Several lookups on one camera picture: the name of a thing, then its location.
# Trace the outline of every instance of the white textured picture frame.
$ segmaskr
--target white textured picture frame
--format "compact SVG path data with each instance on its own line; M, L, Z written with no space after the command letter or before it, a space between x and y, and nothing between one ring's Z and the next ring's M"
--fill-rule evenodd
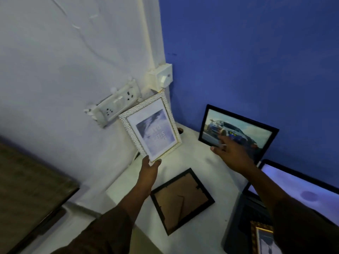
M176 144L173 145L171 148L167 149L166 151L164 151L161 155L159 155L158 157L156 158L153 158L151 160L150 158L150 162L154 162L156 161L157 159L159 158L162 158L164 157L165 155L171 153L172 151L174 151L176 148L178 148L182 141L181 141L181 138L180 138L180 135L179 135L179 132L178 132L178 128L177 128L177 125L175 123L175 120L173 118L173 115L172 115L172 111L171 111L171 108L167 102L167 98L165 96L165 92L164 91L161 91L159 92L158 94L155 94L154 96L144 100L143 102L139 103L138 105L132 107L131 109L125 111L124 113L120 114L119 115L119 118L121 119L124 127L126 128L126 131L128 132L129 136L131 137L132 141L134 142L134 144L136 145L138 151L140 152L140 154L142 155L142 157L145 157L147 155L144 147L142 146L141 142L139 141L138 139L138 136L136 135L136 133L134 132L134 129L132 128L131 124L129 123L128 121L128 117L133 115L134 113L146 108L148 105L150 105L151 103L157 101L161 99L162 100L162 103L165 107L165 110L167 112L167 115L168 115L168 118L169 118L169 122L172 126L172 129L174 131L174 136L177 140Z

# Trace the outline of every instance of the hand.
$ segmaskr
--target hand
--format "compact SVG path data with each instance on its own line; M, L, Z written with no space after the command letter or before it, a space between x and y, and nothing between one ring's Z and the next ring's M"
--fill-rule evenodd
M146 197L150 195L152 186L157 179L158 167L161 164L161 159L154 162L152 166L149 165L150 159L148 156L142 159L142 166L139 172L139 178L136 187L141 191L144 191Z
M210 149L220 156L230 169L244 174L253 167L256 167L243 146L237 144L228 136L219 135L218 138L220 142L226 144L226 146L221 146L221 148L212 146Z

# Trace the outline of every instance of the sleeve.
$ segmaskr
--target sleeve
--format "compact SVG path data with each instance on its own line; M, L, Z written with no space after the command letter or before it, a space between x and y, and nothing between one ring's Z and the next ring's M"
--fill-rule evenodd
M339 253L339 227L291 197L274 207L273 228L283 253Z
M128 254L133 223L117 206L93 221L69 245L52 254Z

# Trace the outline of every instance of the car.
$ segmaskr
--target car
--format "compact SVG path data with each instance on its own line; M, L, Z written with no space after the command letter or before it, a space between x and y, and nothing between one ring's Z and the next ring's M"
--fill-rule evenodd
M253 148L256 145L256 142L245 135L239 128L221 120L214 121L211 119L206 131L208 134L226 135L241 145L250 144L251 147L253 145Z

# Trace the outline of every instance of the blue wall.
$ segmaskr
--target blue wall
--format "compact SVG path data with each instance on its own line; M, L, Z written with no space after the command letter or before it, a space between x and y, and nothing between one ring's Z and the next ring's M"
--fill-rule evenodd
M280 128L265 158L339 186L339 0L159 0L176 121Z

